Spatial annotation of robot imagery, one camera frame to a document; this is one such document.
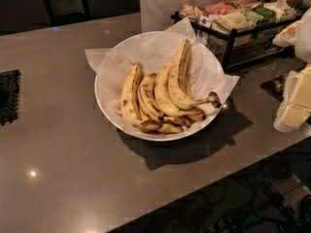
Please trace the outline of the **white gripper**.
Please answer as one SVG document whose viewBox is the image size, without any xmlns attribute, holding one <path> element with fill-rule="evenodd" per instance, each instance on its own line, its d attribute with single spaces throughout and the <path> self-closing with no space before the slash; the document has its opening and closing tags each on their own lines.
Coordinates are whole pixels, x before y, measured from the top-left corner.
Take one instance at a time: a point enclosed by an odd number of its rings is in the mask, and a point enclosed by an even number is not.
<svg viewBox="0 0 311 233">
<path fill-rule="evenodd" d="M 311 8 L 301 18 L 277 34 L 272 43 L 279 47 L 294 44 L 295 56 L 311 63 Z M 301 71 L 290 71 L 286 78 L 283 101 L 274 120 L 274 128 L 290 133 L 298 129 L 311 116 L 311 64 Z"/>
</svg>

